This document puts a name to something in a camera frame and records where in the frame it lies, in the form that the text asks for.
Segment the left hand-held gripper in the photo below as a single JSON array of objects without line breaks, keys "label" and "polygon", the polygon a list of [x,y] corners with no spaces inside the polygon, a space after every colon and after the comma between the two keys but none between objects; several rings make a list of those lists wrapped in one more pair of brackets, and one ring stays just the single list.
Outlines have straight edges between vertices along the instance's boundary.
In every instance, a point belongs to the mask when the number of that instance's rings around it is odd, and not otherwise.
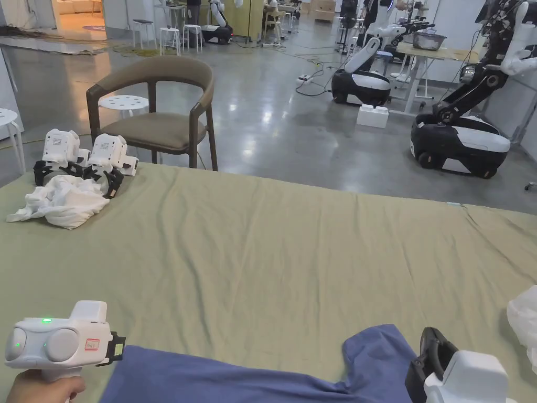
[{"label": "left hand-held gripper", "polygon": [[26,317],[5,348],[5,365],[39,370],[46,381],[79,376],[85,366],[122,360],[126,338],[111,330],[103,301],[78,301],[66,319]]}]

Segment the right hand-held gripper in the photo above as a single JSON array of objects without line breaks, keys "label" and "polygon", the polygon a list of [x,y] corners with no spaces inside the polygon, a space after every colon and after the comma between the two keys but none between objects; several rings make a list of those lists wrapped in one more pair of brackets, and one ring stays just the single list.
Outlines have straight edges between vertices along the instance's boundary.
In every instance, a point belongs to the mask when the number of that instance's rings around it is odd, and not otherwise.
[{"label": "right hand-held gripper", "polygon": [[508,375],[495,356],[459,351],[434,327],[422,331],[405,387],[412,402],[510,402]]}]

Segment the person's left hand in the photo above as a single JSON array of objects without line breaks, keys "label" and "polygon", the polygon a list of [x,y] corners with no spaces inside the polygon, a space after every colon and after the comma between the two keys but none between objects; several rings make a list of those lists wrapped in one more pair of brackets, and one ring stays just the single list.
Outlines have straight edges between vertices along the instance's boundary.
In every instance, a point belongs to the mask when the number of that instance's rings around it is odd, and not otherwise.
[{"label": "person's left hand", "polygon": [[80,376],[59,378],[48,382],[39,370],[18,374],[6,402],[69,402],[86,388]]}]

